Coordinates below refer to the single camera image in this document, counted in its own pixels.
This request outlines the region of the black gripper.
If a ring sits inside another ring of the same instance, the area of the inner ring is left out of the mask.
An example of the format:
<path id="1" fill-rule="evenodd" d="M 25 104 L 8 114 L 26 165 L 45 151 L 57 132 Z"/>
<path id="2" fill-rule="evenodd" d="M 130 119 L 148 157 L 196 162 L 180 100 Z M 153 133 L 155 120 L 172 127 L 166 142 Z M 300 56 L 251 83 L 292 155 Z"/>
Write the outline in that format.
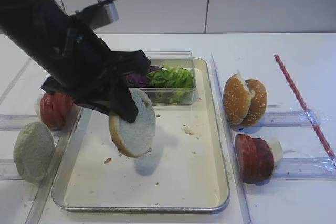
<path id="1" fill-rule="evenodd" d="M 41 86 L 45 92 L 66 94 L 79 106 L 135 122 L 139 110 L 120 76 L 147 74 L 151 61 L 142 50 L 111 51 L 75 17 L 43 18 L 40 29 L 53 52 L 44 67 L 50 74 Z"/>

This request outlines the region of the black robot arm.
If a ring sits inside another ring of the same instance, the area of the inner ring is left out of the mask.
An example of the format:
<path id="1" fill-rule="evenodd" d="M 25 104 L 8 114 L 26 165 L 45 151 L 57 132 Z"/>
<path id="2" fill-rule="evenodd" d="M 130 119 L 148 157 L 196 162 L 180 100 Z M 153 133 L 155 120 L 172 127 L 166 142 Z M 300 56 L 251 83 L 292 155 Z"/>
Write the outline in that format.
<path id="1" fill-rule="evenodd" d="M 1 0 L 1 31 L 48 72 L 45 92 L 132 123 L 138 108 L 125 78 L 145 75 L 151 62 L 142 50 L 112 51 L 95 34 L 117 19 L 115 1 L 67 15 L 55 0 Z"/>

